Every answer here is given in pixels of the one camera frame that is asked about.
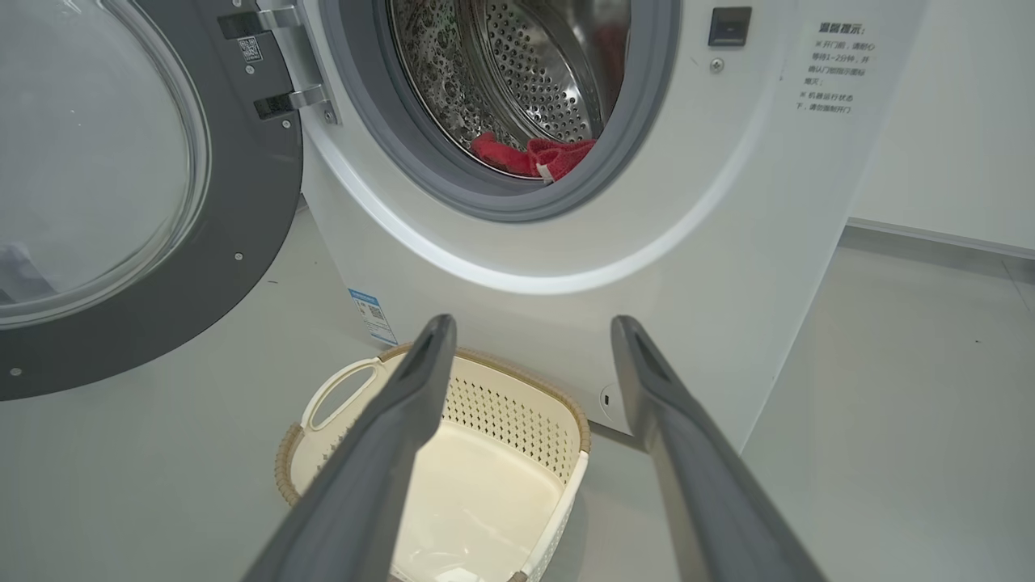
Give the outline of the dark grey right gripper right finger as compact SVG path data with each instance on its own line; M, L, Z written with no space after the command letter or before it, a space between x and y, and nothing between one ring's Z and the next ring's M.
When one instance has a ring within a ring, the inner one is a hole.
M650 454L682 581L823 581L724 433L643 325L618 314L611 351L632 437Z

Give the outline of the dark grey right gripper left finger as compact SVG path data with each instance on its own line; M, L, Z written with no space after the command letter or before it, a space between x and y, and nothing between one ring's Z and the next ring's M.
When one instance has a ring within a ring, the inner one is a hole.
M416 455L440 426L456 324L437 314L315 476L247 581L384 581Z

